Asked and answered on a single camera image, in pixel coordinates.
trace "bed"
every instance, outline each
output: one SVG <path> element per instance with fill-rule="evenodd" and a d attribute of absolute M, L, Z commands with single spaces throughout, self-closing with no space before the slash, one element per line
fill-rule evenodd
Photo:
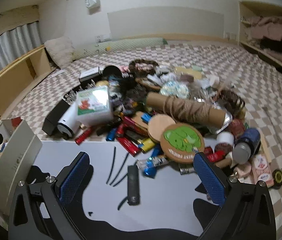
<path fill-rule="evenodd" d="M 44 118 L 66 92 L 79 84 L 82 70 L 128 65 L 135 58 L 169 62 L 173 66 L 201 66 L 205 74 L 218 74 L 221 80 L 232 75 L 236 93 L 246 102 L 246 120 L 250 126 L 259 127 L 266 137 L 272 158 L 271 169 L 282 170 L 282 74 L 239 47 L 175 44 L 86 57 L 73 62 L 63 73 L 50 74 L 14 108 L 10 117 L 21 116 L 41 140 L 51 140 L 42 131 Z M 102 141 L 104 138 L 93 135 L 89 140 Z M 270 189 L 270 195 L 277 239 L 282 239 L 282 187 Z"/>

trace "pink blanket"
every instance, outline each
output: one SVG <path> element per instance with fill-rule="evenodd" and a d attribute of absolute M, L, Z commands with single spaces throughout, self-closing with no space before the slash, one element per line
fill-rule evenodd
<path fill-rule="evenodd" d="M 261 40 L 267 37 L 275 41 L 282 40 L 282 17 L 252 17 L 248 22 L 251 24 L 251 38 Z"/>

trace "black cable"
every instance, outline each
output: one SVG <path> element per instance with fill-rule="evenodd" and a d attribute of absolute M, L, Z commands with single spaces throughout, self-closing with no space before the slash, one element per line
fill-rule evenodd
<path fill-rule="evenodd" d="M 113 182 L 114 182 L 114 181 L 117 179 L 117 177 L 119 176 L 119 174 L 120 174 L 120 172 L 122 171 L 122 168 L 123 168 L 123 166 L 124 166 L 124 164 L 125 164 L 125 162 L 126 162 L 126 160 L 127 160 L 128 157 L 129 157 L 129 152 L 126 153 L 125 159 L 124 159 L 124 161 L 123 161 L 123 163 L 122 163 L 122 165 L 121 165 L 119 171 L 117 172 L 116 176 L 115 176 L 114 179 L 111 181 L 110 186 L 112 186 Z"/>
<path fill-rule="evenodd" d="M 126 196 L 124 199 L 122 199 L 122 201 L 119 203 L 119 206 L 117 206 L 117 210 L 120 210 L 121 207 L 123 206 L 123 204 L 124 204 L 126 201 L 127 201 L 127 196 Z"/>
<path fill-rule="evenodd" d="M 108 179 L 107 179 L 107 181 L 106 181 L 106 184 L 108 184 L 108 181 L 110 180 L 111 175 L 112 175 L 112 172 L 113 172 L 114 161 L 115 161 L 115 154 L 116 154 L 116 147 L 114 146 L 114 149 L 113 149 L 112 166 L 111 166 L 110 174 L 108 175 Z"/>
<path fill-rule="evenodd" d="M 114 184 L 113 187 L 119 185 L 119 184 L 121 183 L 121 181 L 122 181 L 123 179 L 125 179 L 126 176 L 127 176 L 127 173 L 126 173 L 116 184 Z"/>

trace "white curtain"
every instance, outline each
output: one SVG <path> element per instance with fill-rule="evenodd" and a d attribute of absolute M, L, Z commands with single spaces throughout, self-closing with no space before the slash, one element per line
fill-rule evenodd
<path fill-rule="evenodd" d="M 0 70 L 42 44 L 38 22 L 19 26 L 0 35 Z"/>

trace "pillow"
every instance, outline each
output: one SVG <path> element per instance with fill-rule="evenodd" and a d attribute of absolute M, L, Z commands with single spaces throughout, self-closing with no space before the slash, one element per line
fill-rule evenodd
<path fill-rule="evenodd" d="M 127 49 L 137 49 L 145 47 L 154 47 L 157 45 L 168 44 L 163 38 L 140 38 L 140 39 L 124 39 L 119 41 L 106 41 L 101 43 L 93 43 L 80 46 L 74 51 L 73 59 L 91 57 L 107 52 Z"/>
<path fill-rule="evenodd" d="M 61 69 L 64 69 L 73 61 L 74 47 L 72 41 L 68 37 L 60 37 L 54 40 L 49 40 L 44 43 L 47 52 L 52 60 Z"/>

